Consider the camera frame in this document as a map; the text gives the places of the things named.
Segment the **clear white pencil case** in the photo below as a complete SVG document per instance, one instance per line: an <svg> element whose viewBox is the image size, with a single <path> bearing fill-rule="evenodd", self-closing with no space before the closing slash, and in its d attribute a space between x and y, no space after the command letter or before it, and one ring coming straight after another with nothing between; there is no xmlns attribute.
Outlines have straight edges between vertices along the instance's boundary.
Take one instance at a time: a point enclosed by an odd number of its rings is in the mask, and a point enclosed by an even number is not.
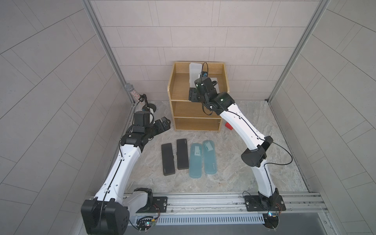
<svg viewBox="0 0 376 235"><path fill-rule="evenodd" d="M189 64L189 84L190 88L195 88L195 81L200 77L202 71L202 64L190 63Z"/></svg>
<svg viewBox="0 0 376 235"><path fill-rule="evenodd" d="M216 92L219 94L220 89L219 89L219 85L218 85L218 79L216 77L211 77L211 81L212 81L212 84L213 84Z"/></svg>

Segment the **black pencil case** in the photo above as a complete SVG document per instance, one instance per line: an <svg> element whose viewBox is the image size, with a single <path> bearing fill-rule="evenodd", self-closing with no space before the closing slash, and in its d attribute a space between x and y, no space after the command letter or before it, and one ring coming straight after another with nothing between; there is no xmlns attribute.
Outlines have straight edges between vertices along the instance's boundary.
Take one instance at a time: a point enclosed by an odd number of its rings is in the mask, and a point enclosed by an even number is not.
<svg viewBox="0 0 376 235"><path fill-rule="evenodd" d="M178 170L189 168L187 139L177 140L177 168Z"/></svg>
<svg viewBox="0 0 376 235"><path fill-rule="evenodd" d="M175 164L172 144L161 145L162 150L162 163L163 163L163 174L164 176L169 176L175 174Z"/></svg>

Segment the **teal pencil case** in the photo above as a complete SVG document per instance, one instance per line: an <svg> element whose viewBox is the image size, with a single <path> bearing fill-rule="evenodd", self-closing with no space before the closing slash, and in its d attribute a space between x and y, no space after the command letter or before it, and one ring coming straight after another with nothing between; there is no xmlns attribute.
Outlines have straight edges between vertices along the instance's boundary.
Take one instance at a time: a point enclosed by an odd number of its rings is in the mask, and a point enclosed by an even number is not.
<svg viewBox="0 0 376 235"><path fill-rule="evenodd" d="M193 179L202 176L202 144L193 143L191 145L189 176Z"/></svg>
<svg viewBox="0 0 376 235"><path fill-rule="evenodd" d="M217 173L217 161L214 142L206 140L203 142L204 170L207 175Z"/></svg>

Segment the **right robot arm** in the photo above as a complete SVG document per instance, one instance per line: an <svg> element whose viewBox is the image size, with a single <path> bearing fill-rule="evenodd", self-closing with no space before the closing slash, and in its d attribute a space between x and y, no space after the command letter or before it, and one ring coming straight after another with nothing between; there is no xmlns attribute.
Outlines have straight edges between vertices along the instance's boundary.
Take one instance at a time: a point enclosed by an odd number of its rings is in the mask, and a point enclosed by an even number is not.
<svg viewBox="0 0 376 235"><path fill-rule="evenodd" d="M258 196L263 209L271 209L280 196L269 174L266 151L274 143L272 137L259 132L240 111L235 100L226 92L218 93L217 81L201 76L190 81L189 101L202 104L203 111L209 110L228 122L245 142L247 149L241 159L250 166L258 184Z"/></svg>

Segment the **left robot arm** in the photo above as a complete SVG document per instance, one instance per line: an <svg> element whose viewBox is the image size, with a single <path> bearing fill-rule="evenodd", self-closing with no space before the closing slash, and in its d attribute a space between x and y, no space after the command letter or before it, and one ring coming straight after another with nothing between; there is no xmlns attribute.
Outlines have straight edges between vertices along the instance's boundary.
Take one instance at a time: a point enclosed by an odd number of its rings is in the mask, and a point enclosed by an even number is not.
<svg viewBox="0 0 376 235"><path fill-rule="evenodd" d="M155 136L170 129L171 121L155 120L151 112L139 111L134 123L118 142L118 155L100 190L93 199L85 200L81 215L89 235L123 235L129 220L137 211L153 208L151 189L138 188L127 198L124 191L132 169L146 144Z"/></svg>

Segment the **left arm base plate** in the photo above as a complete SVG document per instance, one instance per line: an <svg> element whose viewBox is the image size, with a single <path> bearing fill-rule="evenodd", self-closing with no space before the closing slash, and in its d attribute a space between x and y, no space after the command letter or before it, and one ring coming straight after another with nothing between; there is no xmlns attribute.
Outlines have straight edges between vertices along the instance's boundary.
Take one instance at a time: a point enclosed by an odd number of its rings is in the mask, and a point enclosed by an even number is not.
<svg viewBox="0 0 376 235"><path fill-rule="evenodd" d="M165 213L168 203L168 197L153 197L152 202L147 203L147 205L137 211L137 213Z"/></svg>

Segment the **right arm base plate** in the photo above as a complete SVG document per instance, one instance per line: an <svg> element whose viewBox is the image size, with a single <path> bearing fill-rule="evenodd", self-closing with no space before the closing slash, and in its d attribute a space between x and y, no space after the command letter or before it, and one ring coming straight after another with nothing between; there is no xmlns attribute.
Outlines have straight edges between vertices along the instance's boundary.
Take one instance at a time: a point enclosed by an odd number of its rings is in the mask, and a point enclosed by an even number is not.
<svg viewBox="0 0 376 235"><path fill-rule="evenodd" d="M285 211L286 206L281 195L273 199L260 197L259 195L245 195L245 206L248 212L279 212Z"/></svg>

